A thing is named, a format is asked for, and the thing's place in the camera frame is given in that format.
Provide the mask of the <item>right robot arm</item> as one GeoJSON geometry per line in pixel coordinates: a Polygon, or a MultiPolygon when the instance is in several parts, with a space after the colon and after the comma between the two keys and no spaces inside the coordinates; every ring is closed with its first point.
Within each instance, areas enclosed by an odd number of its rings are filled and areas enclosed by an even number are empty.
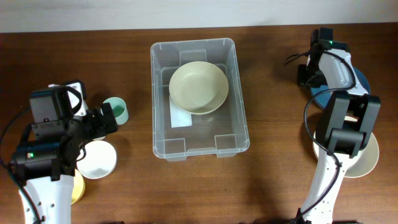
{"type": "Polygon", "coordinates": [[[316,130],[310,135],[318,146],[315,176],[304,204],[291,223],[332,223],[333,208],[344,175],[369,142],[381,100],[369,94],[351,64],[348,45],[335,41],[333,30],[315,29],[305,64],[298,66],[297,85],[318,88],[311,98],[330,98],[316,130]]]}

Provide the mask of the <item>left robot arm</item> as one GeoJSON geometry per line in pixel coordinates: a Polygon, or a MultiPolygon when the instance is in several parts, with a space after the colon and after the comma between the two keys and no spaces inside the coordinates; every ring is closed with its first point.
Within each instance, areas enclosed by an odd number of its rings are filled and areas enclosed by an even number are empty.
{"type": "Polygon", "coordinates": [[[76,163],[85,145],[118,130],[112,107],[77,113],[81,93],[54,86],[30,94],[26,126],[7,171],[19,188],[26,223],[70,223],[76,163]]]}

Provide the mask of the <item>mint green cup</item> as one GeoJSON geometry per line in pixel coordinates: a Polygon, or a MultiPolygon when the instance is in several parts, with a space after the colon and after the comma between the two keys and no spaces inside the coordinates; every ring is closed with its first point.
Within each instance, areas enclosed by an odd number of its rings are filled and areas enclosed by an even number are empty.
{"type": "Polygon", "coordinates": [[[109,103],[111,105],[118,125],[127,123],[129,119],[129,113],[127,110],[127,104],[122,98],[110,97],[104,100],[103,103],[109,103]]]}

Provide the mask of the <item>cream white bowl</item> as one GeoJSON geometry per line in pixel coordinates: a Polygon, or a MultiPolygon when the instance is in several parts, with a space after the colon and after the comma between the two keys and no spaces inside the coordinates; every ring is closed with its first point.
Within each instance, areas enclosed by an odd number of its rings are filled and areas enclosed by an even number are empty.
{"type": "Polygon", "coordinates": [[[369,174],[377,165],[379,160],[379,144],[373,133],[369,138],[367,146],[358,152],[351,160],[351,164],[345,169],[346,178],[359,178],[369,174]]]}

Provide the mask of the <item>dark blue bowl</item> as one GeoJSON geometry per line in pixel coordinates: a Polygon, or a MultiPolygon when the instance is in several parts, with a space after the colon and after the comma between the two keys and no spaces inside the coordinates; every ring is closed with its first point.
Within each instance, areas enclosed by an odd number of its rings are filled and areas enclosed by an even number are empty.
{"type": "MultiPolygon", "coordinates": [[[[370,93],[371,93],[371,88],[370,88],[370,85],[369,85],[369,82],[368,82],[367,78],[366,78],[366,77],[363,75],[363,73],[362,73],[360,70],[358,70],[356,67],[354,67],[354,72],[355,72],[355,74],[356,74],[356,76],[357,76],[357,78],[358,78],[360,84],[362,85],[362,87],[370,94],[370,93]]],[[[323,91],[323,90],[327,90],[327,89],[328,89],[328,85],[321,85],[321,86],[318,87],[318,88],[311,87],[311,88],[310,88],[310,93],[311,93],[311,95],[313,96],[313,95],[317,94],[318,92],[323,91]]],[[[324,94],[322,94],[322,95],[319,95],[319,96],[317,96],[317,97],[315,98],[315,103],[316,103],[321,109],[324,110],[325,107],[326,107],[327,104],[328,104],[328,101],[329,101],[329,99],[330,99],[330,96],[331,96],[331,93],[324,93],[324,94]]]]}

